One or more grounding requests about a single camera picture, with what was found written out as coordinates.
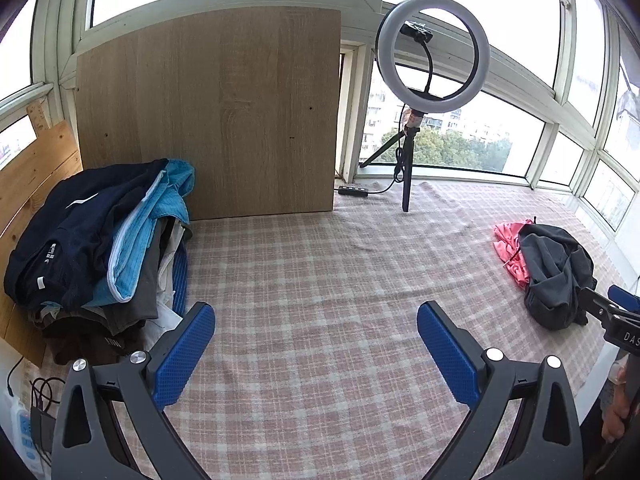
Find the person's hand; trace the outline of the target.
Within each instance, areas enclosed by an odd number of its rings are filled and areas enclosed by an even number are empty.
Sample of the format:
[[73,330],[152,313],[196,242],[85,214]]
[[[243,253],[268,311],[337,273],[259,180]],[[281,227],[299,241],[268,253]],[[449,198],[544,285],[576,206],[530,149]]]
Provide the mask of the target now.
[[639,361],[628,356],[625,365],[617,369],[614,380],[608,378],[608,405],[603,411],[602,438],[606,443],[620,440],[626,423],[639,409]]

